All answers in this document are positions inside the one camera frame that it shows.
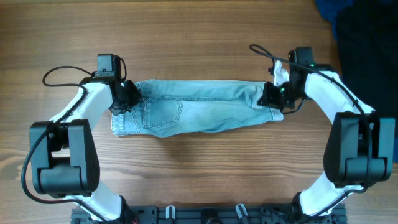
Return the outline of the light blue denim shorts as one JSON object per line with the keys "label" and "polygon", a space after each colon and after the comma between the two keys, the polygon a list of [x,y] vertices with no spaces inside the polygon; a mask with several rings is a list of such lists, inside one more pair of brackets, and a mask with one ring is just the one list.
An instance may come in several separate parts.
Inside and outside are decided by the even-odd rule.
{"label": "light blue denim shorts", "polygon": [[278,109],[258,105],[263,82],[144,80],[136,86],[142,100],[130,111],[112,117],[116,136],[218,133],[284,118]]}

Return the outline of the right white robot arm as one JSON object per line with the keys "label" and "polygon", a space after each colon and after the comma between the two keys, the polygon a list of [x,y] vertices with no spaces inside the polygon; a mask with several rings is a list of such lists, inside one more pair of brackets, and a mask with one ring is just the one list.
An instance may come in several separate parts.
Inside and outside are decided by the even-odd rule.
{"label": "right white robot arm", "polygon": [[260,106],[289,113],[299,110],[297,100],[312,100],[326,114],[332,127],[323,156],[322,175],[292,203],[291,219],[314,220],[331,213],[352,194],[363,194],[392,174],[394,118],[379,116],[340,80],[327,64],[315,63],[310,47],[297,47],[286,60],[265,48],[249,48],[272,59]]}

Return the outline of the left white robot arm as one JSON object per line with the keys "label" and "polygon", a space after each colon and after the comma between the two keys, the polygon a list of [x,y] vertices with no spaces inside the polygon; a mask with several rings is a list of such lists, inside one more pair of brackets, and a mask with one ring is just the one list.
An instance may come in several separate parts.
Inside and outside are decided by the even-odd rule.
{"label": "left white robot arm", "polygon": [[32,124],[21,172],[30,199],[47,205],[75,203],[94,223],[138,222],[126,200],[100,180],[92,135],[104,112],[117,116],[140,102],[140,91],[126,76],[121,57],[99,54],[97,69],[75,85],[79,90],[71,102],[51,120]]}

